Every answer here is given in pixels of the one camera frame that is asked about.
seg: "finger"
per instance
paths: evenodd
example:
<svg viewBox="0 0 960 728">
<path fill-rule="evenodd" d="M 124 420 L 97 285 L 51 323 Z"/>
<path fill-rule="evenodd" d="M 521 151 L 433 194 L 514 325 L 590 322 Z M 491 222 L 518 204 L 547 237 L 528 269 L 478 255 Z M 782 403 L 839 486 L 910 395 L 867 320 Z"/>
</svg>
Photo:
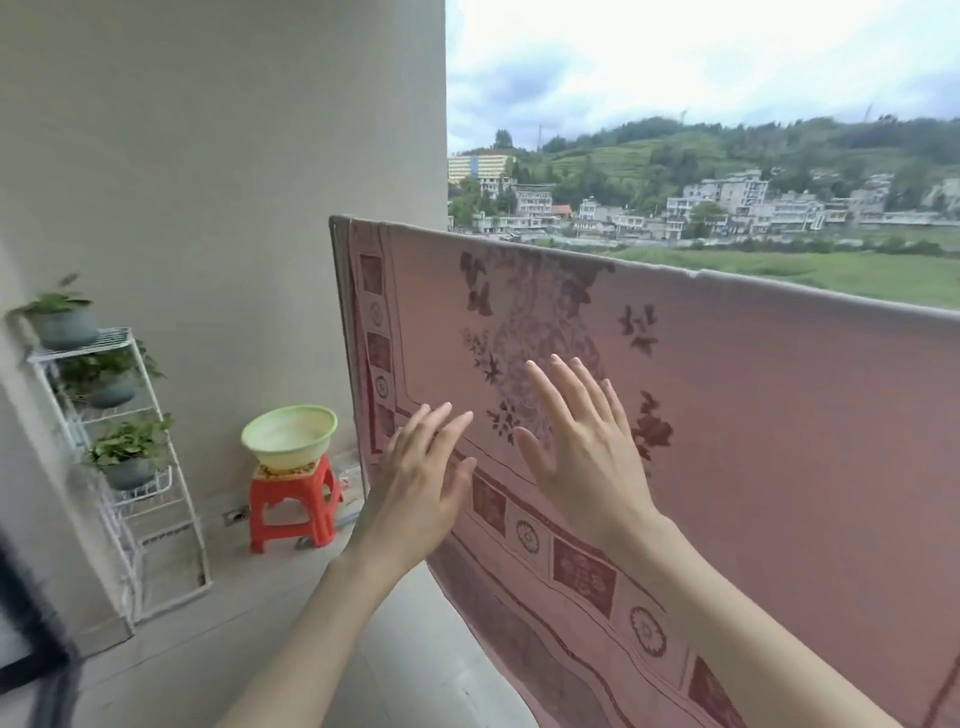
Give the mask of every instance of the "finger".
<svg viewBox="0 0 960 728">
<path fill-rule="evenodd" d="M 530 383 L 533 384 L 537 392 L 537 398 L 540 404 L 546 409 L 550 420 L 553 422 L 553 431 L 560 434 L 573 423 L 573 416 L 566 406 L 564 396 L 560 394 L 550 377 L 543 373 L 543 369 L 537 366 L 533 361 L 526 363 L 527 376 L 530 377 Z"/>
<path fill-rule="evenodd" d="M 441 500 L 441 506 L 449 517 L 450 527 L 457 520 L 457 514 L 464 507 L 470 497 L 473 484 L 473 471 L 476 470 L 477 461 L 474 457 L 468 457 L 457 464 L 457 469 L 450 478 L 450 487 L 444 492 Z"/>
<path fill-rule="evenodd" d="M 451 409 L 453 409 L 453 405 L 448 401 L 444 402 L 420 420 L 410 438 L 410 446 L 406 451 L 419 456 L 425 455 L 430 441 L 433 440 L 433 436 L 437 434 L 437 428 L 444 423 Z"/>
<path fill-rule="evenodd" d="M 414 412 L 413 416 L 407 420 L 406 425 L 400 428 L 400 434 L 396 438 L 396 443 L 394 444 L 394 450 L 396 451 L 397 457 L 407 451 L 407 448 L 410 446 L 410 439 L 413 437 L 413 433 L 417 429 L 417 425 L 419 425 L 420 421 L 429 413 L 430 405 L 424 402 L 420 405 L 420 409 Z"/>
<path fill-rule="evenodd" d="M 543 444 L 526 427 L 514 427 L 514 440 L 537 484 L 543 488 L 550 479 L 551 470 Z"/>
<path fill-rule="evenodd" d="M 607 402 L 610 403 L 610 410 L 613 413 L 613 421 L 616 422 L 616 426 L 620 428 L 620 431 L 623 434 L 625 434 L 627 437 L 630 437 L 630 420 L 627 419 L 627 412 L 624 410 L 623 404 L 620 402 L 620 397 L 616 395 L 613 385 L 610 384 L 610 380 L 604 379 L 600 389 L 603 390 L 604 397 L 606 397 Z"/>
<path fill-rule="evenodd" d="M 600 419 L 596 407 L 590 401 L 590 395 L 584 383 L 573 374 L 561 358 L 556 354 L 550 357 L 550 363 L 553 369 L 553 378 L 557 382 L 557 388 L 564 395 L 567 404 L 570 406 L 570 414 L 578 422 L 590 422 Z"/>
<path fill-rule="evenodd" d="M 450 420 L 450 422 L 437 433 L 437 437 L 434 439 L 433 445 L 430 446 L 430 452 L 427 456 L 446 464 L 450 459 L 450 455 L 453 453 L 453 449 L 457 445 L 457 441 L 464 434 L 464 430 L 469 427 L 471 422 L 473 422 L 472 412 L 464 412 L 459 417 Z"/>
<path fill-rule="evenodd" d="M 590 401 L 593 402 L 593 408 L 600 415 L 600 419 L 606 423 L 613 422 L 613 413 L 610 409 L 610 403 L 607 401 L 607 396 L 600 389 L 600 385 L 597 384 L 597 380 L 593 378 L 590 370 L 577 357 L 570 359 L 570 369 L 587 387 L 587 394 L 590 395 Z"/>
</svg>

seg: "floor tile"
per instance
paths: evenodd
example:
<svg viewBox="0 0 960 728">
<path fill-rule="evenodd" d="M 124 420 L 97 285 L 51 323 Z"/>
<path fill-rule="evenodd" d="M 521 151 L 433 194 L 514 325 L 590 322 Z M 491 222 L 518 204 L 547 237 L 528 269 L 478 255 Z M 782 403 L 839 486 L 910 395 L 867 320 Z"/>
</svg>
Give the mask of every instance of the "floor tile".
<svg viewBox="0 0 960 728">
<path fill-rule="evenodd" d="M 483 650 L 425 564 L 407 574 L 360 637 L 388 707 L 408 694 L 438 688 Z"/>
</svg>

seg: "left hand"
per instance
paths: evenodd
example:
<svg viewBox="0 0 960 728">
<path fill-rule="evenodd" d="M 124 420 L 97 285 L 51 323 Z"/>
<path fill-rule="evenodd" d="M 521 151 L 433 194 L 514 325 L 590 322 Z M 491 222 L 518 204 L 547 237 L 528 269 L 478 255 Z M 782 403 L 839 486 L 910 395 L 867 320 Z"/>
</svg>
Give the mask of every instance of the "left hand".
<svg viewBox="0 0 960 728">
<path fill-rule="evenodd" d="M 440 545 L 470 492 L 477 464 L 472 457 L 457 465 L 444 489 L 450 454 L 473 420 L 473 413 L 465 412 L 438 432 L 451 409 L 449 402 L 432 411 L 424 404 L 394 434 L 380 461 L 379 482 L 345 549 L 371 560 L 392 580 L 399 581 Z"/>
</svg>

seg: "potted plant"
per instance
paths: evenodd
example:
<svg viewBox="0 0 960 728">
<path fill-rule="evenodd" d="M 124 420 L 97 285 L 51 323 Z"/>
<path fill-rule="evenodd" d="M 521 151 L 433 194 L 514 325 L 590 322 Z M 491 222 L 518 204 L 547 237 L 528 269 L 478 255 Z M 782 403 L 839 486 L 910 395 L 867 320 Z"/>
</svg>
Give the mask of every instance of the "potted plant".
<svg viewBox="0 0 960 728">
<path fill-rule="evenodd" d="M 147 375 L 153 379 L 163 377 L 143 342 L 137 339 L 136 346 Z M 95 409 L 119 407 L 133 399 L 137 388 L 135 367 L 136 357 L 130 347 L 72 356 L 59 364 L 66 396 L 74 404 Z"/>
<path fill-rule="evenodd" d="M 128 420 L 98 437 L 87 457 L 104 474 L 110 488 L 134 490 L 156 477 L 172 424 L 170 415 L 164 415 L 162 420 Z"/>
<path fill-rule="evenodd" d="M 92 302 L 69 290 L 77 276 L 71 273 L 57 284 L 57 290 L 41 293 L 19 309 L 47 349 L 77 349 L 92 344 L 100 334 L 90 308 Z"/>
</svg>

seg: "cloud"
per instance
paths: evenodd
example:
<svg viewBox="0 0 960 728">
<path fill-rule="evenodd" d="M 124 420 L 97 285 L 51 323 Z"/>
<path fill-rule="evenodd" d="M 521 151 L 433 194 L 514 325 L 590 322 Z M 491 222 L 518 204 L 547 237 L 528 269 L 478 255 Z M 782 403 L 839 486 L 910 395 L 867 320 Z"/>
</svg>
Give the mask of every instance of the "cloud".
<svg viewBox="0 0 960 728">
<path fill-rule="evenodd" d="M 451 151 L 533 147 L 656 113 L 764 123 L 960 113 L 956 0 L 447 0 Z"/>
</svg>

